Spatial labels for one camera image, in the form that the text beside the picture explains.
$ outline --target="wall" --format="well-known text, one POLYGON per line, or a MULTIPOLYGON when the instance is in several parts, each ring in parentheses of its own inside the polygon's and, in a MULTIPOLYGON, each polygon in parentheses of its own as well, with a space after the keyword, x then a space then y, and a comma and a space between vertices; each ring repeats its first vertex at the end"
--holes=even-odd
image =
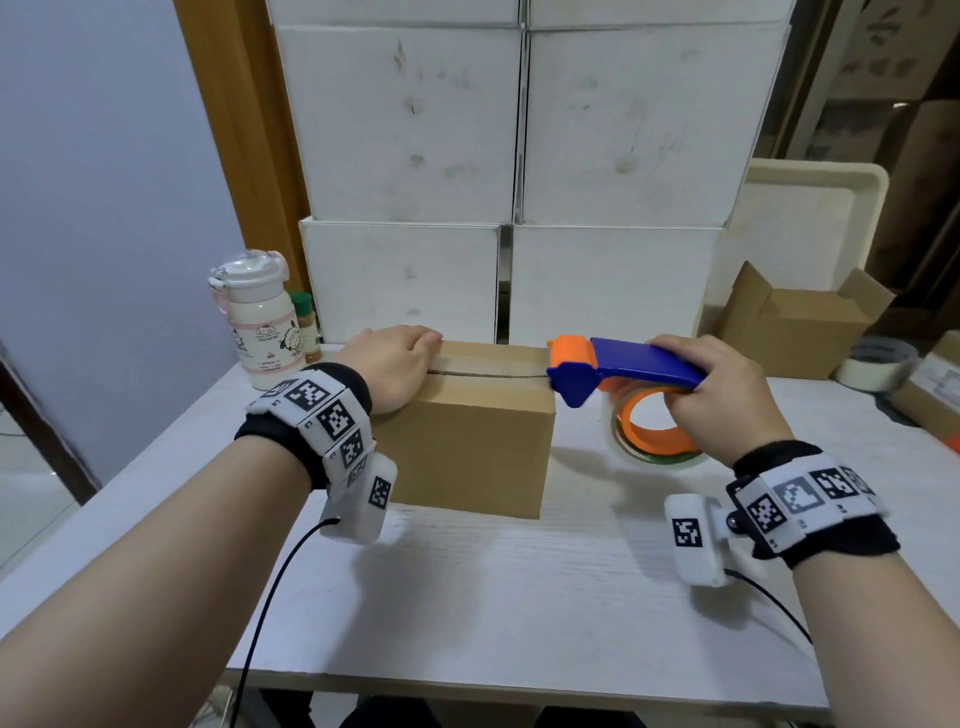
POLYGON ((0 109, 0 342, 106 483, 235 361, 205 274, 243 241, 173 4, 6 0, 0 109))

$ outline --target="black cable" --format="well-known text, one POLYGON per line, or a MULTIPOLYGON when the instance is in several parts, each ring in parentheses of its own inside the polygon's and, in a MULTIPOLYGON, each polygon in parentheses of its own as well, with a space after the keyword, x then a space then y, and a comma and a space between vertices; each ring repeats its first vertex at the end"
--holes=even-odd
POLYGON ((270 609, 270 602, 274 598, 276 585, 280 583, 283 573, 287 571, 287 567, 290 566, 290 562, 293 561, 294 556, 297 555, 297 552, 300 550, 300 547, 306 543, 306 540, 313 536, 313 534, 315 534, 325 525, 333 525, 334 523, 339 522, 340 519, 327 519, 326 521, 320 521, 317 523, 317 525, 304 533, 303 538, 297 541, 297 545, 293 547, 293 550, 290 551, 286 561, 283 562, 283 566, 280 567, 280 571, 276 573, 276 579, 274 579, 274 583, 270 587, 270 592, 267 594, 267 600, 263 602, 263 611, 260 612, 260 619, 256 623, 256 629, 253 630, 253 639, 250 642, 250 651, 247 652, 247 661, 243 665, 243 671, 240 673, 240 682, 237 684, 237 691, 233 696, 233 715, 230 716, 230 728, 235 728, 237 724, 237 718, 240 716, 240 699, 243 697, 243 689, 247 685, 247 674, 250 672, 250 663, 253 662, 253 651, 256 649, 256 641, 260 638, 260 630, 263 629, 263 622, 267 618, 267 610, 270 609))
POLYGON ((772 601, 774 604, 776 604, 778 607, 780 607, 780 611, 781 611, 781 612, 783 612, 783 613, 786 614, 788 617, 790 617, 790 620, 791 620, 794 624, 797 625, 797 629, 799 629, 801 632, 804 633, 804 637, 806 637, 806 640, 807 640, 810 644, 813 644, 813 640, 810 639, 810 633, 806 631, 806 629, 804 628, 804 626, 801 624, 800 620, 797 619, 796 617, 794 617, 792 614, 790 614, 790 610, 787 609, 786 607, 784 607, 784 606, 783 606, 783 603, 782 603, 779 599, 777 599, 775 596, 773 596, 772 594, 770 594, 770 592, 768 592, 765 587, 760 586, 760 585, 757 584, 753 579, 751 579, 749 576, 747 576, 746 574, 742 574, 742 573, 740 573, 739 571, 734 571, 733 569, 724 569, 723 572, 724 572, 727 576, 732 576, 734 579, 739 579, 740 581, 745 581, 745 582, 747 582, 747 583, 750 584, 750 586, 752 586, 754 589, 757 589, 757 590, 759 590, 760 592, 762 592, 764 596, 766 596, 768 599, 770 599, 770 601, 772 601))

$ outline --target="white table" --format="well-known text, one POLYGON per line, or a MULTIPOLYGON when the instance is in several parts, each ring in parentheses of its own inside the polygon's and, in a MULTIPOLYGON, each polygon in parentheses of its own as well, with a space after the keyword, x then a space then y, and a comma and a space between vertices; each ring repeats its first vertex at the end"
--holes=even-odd
MULTIPOLYGON (((772 386, 798 437, 877 487, 906 559, 960 619, 960 457, 833 382, 772 386)), ((253 394, 238 367, 228 372, 0 583, 0 636, 226 445, 253 394)), ((314 537, 277 591, 251 684, 822 715, 812 653, 786 618, 743 585, 691 590, 674 572, 664 498, 720 496, 729 471, 631 472, 604 450, 597 404, 558 401, 539 521, 395 505, 374 546, 314 537)), ((324 498, 311 496, 285 552, 324 498)), ((739 558, 746 550, 736 549, 741 568, 799 611, 785 567, 739 558)))

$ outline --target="left hand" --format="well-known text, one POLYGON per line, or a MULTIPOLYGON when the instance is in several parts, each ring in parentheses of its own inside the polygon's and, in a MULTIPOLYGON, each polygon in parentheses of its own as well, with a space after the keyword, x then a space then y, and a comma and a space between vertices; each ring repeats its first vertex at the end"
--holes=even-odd
POLYGON ((373 414, 393 412, 420 389, 443 340, 439 331, 427 327, 365 328, 333 360, 367 382, 373 414))

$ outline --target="orange tape core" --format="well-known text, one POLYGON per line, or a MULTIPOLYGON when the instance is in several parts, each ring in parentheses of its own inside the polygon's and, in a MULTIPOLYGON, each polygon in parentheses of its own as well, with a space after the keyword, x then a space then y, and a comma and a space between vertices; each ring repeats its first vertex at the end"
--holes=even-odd
POLYGON ((669 429, 648 429, 630 422, 630 415, 641 400, 655 394, 666 392, 684 392, 677 387, 654 387, 644 389, 630 397, 617 412, 624 437, 636 448, 649 452, 652 455, 680 455, 684 452, 696 452, 697 446, 689 436, 679 427, 669 429))

